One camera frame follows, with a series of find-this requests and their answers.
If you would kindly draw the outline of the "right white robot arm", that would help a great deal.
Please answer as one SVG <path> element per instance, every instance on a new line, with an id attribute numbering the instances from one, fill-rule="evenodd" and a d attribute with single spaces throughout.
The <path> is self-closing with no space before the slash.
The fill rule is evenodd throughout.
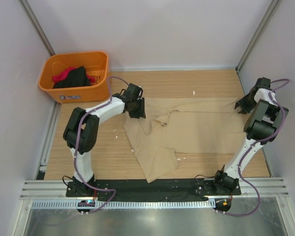
<path id="1" fill-rule="evenodd" d="M 289 79 L 258 78 L 255 85 L 235 103 L 240 114 L 250 114 L 244 125 L 246 138 L 231 161 L 214 176 L 212 190 L 218 195 L 229 195 L 239 189 L 242 171 L 252 157 L 267 143 L 275 140 L 282 129 L 289 109 L 279 104 L 276 91 L 290 82 Z"/>

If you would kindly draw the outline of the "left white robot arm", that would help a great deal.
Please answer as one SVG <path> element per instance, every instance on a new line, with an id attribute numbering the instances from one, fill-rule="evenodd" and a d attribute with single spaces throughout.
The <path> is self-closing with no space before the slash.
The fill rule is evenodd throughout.
<path id="1" fill-rule="evenodd" d="M 95 146 L 99 126 L 110 118 L 128 113 L 130 118 L 145 118 L 145 99 L 140 86 L 129 83 L 126 89 L 111 94 L 107 101 L 87 109 L 72 111 L 63 139 L 73 156 L 74 175 L 67 184 L 67 197 L 90 197 L 95 188 L 91 166 L 91 150 Z"/>

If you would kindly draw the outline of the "beige t shirt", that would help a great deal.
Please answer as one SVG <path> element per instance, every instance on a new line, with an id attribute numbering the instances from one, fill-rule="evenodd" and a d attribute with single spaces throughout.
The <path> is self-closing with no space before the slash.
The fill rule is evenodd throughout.
<path id="1" fill-rule="evenodd" d="M 146 118 L 124 129 L 148 183 L 178 166 L 175 153 L 235 153 L 243 143 L 237 98 L 146 98 Z"/>

